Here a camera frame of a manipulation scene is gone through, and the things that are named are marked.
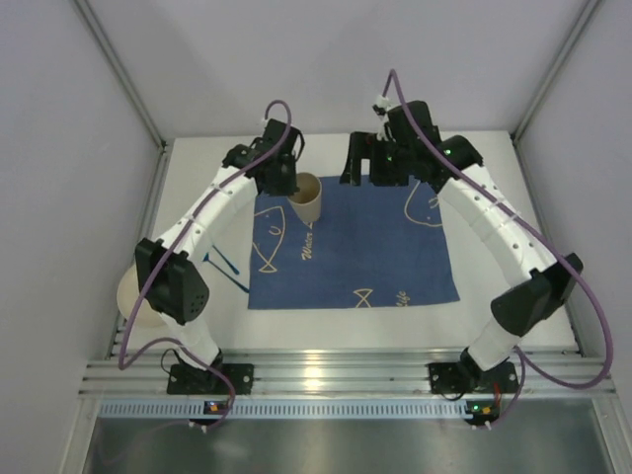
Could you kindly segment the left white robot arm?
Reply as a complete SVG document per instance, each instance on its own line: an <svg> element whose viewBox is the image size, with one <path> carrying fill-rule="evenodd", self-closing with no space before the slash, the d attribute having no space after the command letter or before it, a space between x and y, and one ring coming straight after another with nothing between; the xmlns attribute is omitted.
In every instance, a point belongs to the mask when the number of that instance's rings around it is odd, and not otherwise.
<svg viewBox="0 0 632 474"><path fill-rule="evenodd" d="M270 118L251 144L231 148L204 194L171 228L135 248L139 297L158 313L178 341L183 362L206 369L219 362L203 310L210 290L200 267L215 238L261 194L287 197L297 191L296 160L302 132Z"/></svg>

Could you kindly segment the blue fish placemat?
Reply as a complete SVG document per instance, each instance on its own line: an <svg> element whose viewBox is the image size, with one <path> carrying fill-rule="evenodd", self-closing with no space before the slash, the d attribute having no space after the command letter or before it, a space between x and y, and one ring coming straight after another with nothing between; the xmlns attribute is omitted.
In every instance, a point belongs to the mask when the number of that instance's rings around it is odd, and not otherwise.
<svg viewBox="0 0 632 474"><path fill-rule="evenodd" d="M322 210L300 221L285 197L254 207L253 310L407 307L456 302L438 198L427 184L359 187L324 177Z"/></svg>

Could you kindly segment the beige cup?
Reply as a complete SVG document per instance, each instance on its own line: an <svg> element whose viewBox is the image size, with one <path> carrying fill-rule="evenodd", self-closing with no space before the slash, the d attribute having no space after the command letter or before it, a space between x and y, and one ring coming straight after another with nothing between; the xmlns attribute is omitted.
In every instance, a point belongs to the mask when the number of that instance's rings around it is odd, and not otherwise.
<svg viewBox="0 0 632 474"><path fill-rule="evenodd" d="M288 201L297 217L304 223L317 221L321 216L322 184L318 177L310 173L296 175L297 191Z"/></svg>

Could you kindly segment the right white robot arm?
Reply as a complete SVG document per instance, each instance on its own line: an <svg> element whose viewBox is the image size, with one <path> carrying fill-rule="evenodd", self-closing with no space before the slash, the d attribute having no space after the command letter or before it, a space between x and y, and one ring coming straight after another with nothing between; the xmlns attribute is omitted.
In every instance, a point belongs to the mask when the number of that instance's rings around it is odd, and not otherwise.
<svg viewBox="0 0 632 474"><path fill-rule="evenodd" d="M361 163L368 161L368 179L376 186L403 187L411 178L429 185L491 252L510 286L491 302L490 321L459 358L459 370L475 384L564 305L575 283L516 218L502 211L505 197L466 137L441 138L423 101L393 106L380 96L373 109L381 127L351 134L341 183L359 185Z"/></svg>

